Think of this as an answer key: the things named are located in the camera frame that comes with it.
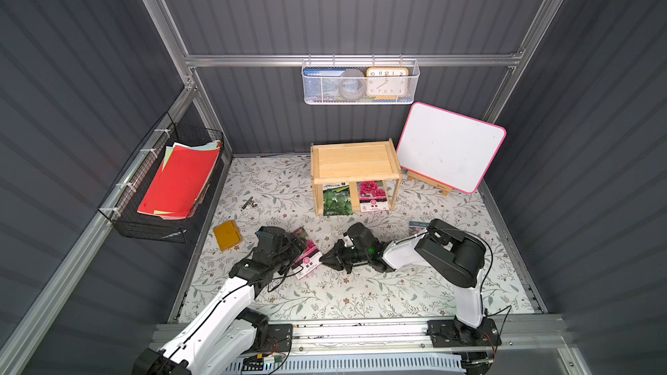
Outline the purple flower seed bag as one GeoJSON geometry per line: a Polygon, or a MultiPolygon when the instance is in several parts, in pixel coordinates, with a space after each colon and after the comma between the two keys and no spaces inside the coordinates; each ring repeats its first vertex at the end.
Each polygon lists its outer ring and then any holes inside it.
{"type": "Polygon", "coordinates": [[[427,230],[427,227],[428,227],[428,222],[415,222],[413,220],[408,224],[408,235],[414,236],[417,234],[421,234],[427,230]]]}

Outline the wooden two-tier shelf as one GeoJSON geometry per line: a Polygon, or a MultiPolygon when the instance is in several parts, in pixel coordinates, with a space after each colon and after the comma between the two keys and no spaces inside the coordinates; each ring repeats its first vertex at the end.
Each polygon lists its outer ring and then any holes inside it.
{"type": "Polygon", "coordinates": [[[355,213],[361,211],[358,184],[360,182],[394,181],[394,193],[389,209],[394,210],[401,187],[402,171],[394,142],[357,142],[318,144],[310,148],[311,182],[314,209],[324,215],[324,189],[328,184],[347,183],[355,213]]]}

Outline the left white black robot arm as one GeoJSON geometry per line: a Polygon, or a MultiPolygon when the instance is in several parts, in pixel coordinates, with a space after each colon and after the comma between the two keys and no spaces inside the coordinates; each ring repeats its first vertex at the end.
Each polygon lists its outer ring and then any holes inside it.
{"type": "Polygon", "coordinates": [[[269,318],[250,308],[272,281],[282,281],[307,249],[304,237],[261,227],[251,253],[233,265],[219,293],[175,338],[145,349],[133,374],[219,374],[245,352],[272,349],[269,318]]]}

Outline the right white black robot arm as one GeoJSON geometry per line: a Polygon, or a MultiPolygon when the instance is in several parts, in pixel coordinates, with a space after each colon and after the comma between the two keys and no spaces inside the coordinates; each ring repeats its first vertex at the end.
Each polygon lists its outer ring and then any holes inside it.
{"type": "Polygon", "coordinates": [[[431,220],[418,234],[391,242],[380,241],[358,222],[321,257],[321,264],[348,274],[360,266],[379,273],[430,267],[454,285],[457,328],[475,331],[486,319],[481,288],[488,249],[478,237],[439,219],[431,220]]]}

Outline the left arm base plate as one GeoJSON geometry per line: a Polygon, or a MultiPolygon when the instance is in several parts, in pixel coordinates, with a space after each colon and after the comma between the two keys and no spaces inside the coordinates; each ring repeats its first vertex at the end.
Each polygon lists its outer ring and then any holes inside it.
{"type": "Polygon", "coordinates": [[[287,353],[291,350],[294,327],[290,324],[268,324],[256,330],[251,353],[287,353]]]}

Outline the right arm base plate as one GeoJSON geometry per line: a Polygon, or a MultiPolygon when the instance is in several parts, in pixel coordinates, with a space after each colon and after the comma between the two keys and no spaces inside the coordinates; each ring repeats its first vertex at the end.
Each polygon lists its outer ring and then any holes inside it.
{"type": "Polygon", "coordinates": [[[427,321],[427,336],[435,348],[445,347],[499,347],[500,330],[495,321],[484,317],[479,327],[472,328],[457,319],[427,321]]]}

